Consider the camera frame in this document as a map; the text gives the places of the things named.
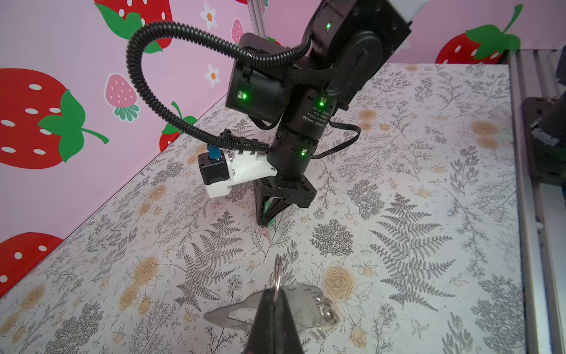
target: key ring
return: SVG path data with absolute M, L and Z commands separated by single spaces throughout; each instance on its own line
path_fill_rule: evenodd
M 273 290 L 274 290 L 274 295 L 273 295 L 273 302 L 277 301 L 277 293 L 279 293 L 279 285 L 281 284 L 281 269 L 282 269 L 282 264 L 281 264 L 281 257 L 279 257 L 279 255 L 275 256 L 275 269 L 273 270 Z

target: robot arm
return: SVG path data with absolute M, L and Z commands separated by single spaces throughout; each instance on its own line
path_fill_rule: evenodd
M 304 176 L 311 159 L 357 140 L 359 127 L 331 118 L 338 109 L 348 110 L 354 95 L 407 38 L 410 19 L 425 3 L 322 0 L 303 42 L 283 52 L 252 33 L 244 34 L 238 46 L 184 24 L 151 23 L 130 39 L 128 72 L 140 97 L 161 118 L 208 144 L 209 152 L 199 155 L 208 195 L 228 195 L 231 186 L 253 180 L 257 222 L 267 225 L 289 205 L 304 208 L 314 200 L 316 189 Z M 271 145 L 233 136 L 229 130 L 215 137 L 182 121 L 153 95 L 143 76 L 141 58 L 147 45 L 167 37 L 192 41 L 235 59 L 226 106 L 247 114 L 260 129 L 277 126 Z M 316 155 L 327 125 L 356 135 Z

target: blue connector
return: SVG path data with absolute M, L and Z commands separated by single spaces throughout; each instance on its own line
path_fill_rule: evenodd
M 222 152 L 220 151 L 220 149 L 215 146 L 215 145 L 207 145 L 207 149 L 208 149 L 208 158 L 210 160 L 218 160 L 222 155 Z

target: pink strawberry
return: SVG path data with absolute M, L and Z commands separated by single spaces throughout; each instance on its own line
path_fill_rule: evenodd
M 120 74 L 110 74 L 106 80 L 106 102 L 116 107 L 114 115 L 132 123 L 138 119 L 138 96 L 132 85 Z
M 235 18 L 234 23 L 232 24 L 232 40 L 234 43 L 238 44 L 240 43 L 240 39 L 242 39 L 243 35 L 244 29 L 242 27 L 242 22 L 240 22 L 240 19 Z

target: white flower decal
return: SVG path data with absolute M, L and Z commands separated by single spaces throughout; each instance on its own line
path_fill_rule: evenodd
M 208 80 L 210 80 L 211 87 L 214 87 L 214 85 L 220 83 L 220 78 L 218 77 L 219 71 L 220 71 L 220 69 L 218 67 L 213 68 L 212 65 L 208 64 L 208 72 L 204 77 L 207 78 Z
M 207 2 L 204 2 L 204 11 L 200 13 L 200 18 L 206 21 L 207 23 L 207 30 L 211 30 L 211 27 L 218 27 L 216 23 L 216 9 L 208 7 Z

